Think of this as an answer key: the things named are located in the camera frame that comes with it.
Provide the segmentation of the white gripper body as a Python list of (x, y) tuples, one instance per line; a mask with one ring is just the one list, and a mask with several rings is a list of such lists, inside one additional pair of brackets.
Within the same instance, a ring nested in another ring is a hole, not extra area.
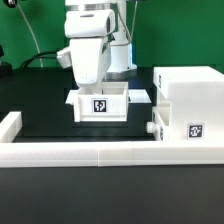
[(111, 49), (108, 38), (71, 39), (69, 48), (77, 85), (98, 85), (111, 64)]

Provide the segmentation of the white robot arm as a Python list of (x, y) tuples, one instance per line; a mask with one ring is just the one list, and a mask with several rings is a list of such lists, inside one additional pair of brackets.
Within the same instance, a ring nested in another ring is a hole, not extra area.
[(65, 0), (66, 48), (57, 52), (79, 87), (99, 85), (107, 72), (136, 69), (126, 25), (127, 0)]

